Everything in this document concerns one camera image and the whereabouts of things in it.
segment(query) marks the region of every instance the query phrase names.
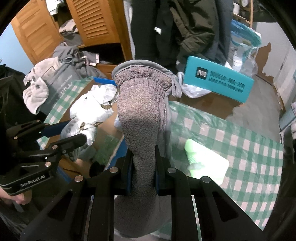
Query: green plastic object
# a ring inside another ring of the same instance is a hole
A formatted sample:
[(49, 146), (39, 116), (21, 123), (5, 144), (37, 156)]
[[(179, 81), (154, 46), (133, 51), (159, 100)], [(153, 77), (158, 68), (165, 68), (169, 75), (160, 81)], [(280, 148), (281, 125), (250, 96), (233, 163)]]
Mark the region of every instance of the green plastic object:
[(221, 185), (229, 167), (229, 161), (205, 146), (188, 139), (185, 151), (190, 165), (190, 176), (200, 179), (203, 176), (212, 178)]

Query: person's hand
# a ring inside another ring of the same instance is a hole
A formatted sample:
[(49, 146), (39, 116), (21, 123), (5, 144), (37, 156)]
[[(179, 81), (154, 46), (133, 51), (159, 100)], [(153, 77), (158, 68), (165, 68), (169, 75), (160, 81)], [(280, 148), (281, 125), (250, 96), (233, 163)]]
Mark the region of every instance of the person's hand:
[(32, 191), (29, 190), (16, 196), (10, 196), (0, 187), (0, 198), (8, 205), (12, 204), (12, 201), (15, 201), (17, 204), (25, 205), (31, 201)]

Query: wooden drawer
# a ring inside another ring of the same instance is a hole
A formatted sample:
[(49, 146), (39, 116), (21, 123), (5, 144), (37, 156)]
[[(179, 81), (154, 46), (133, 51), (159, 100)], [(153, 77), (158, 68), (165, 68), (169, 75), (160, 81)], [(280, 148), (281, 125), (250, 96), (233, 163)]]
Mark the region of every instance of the wooden drawer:
[(114, 68), (116, 67), (116, 64), (97, 64), (96, 68), (100, 71), (102, 71), (108, 79), (112, 79), (112, 71), (114, 70)]

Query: black label on box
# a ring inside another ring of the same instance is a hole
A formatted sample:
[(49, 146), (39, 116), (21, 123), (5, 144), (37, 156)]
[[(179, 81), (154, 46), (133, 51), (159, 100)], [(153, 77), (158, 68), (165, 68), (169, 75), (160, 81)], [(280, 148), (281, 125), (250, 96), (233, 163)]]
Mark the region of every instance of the black label on box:
[(207, 69), (197, 67), (196, 77), (205, 80), (207, 78), (207, 73), (208, 73)]

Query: wooden wardrobe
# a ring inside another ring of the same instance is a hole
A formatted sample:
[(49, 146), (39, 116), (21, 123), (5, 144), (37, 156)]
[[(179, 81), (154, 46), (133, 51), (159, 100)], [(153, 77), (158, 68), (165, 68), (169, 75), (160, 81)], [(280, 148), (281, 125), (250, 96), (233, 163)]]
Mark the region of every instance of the wooden wardrobe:
[[(124, 60), (132, 59), (123, 0), (66, 0), (83, 45), (119, 43)], [(11, 21), (14, 32), (33, 64), (50, 58), (63, 41), (45, 0), (30, 0)], [(110, 76), (115, 65), (97, 68)]]

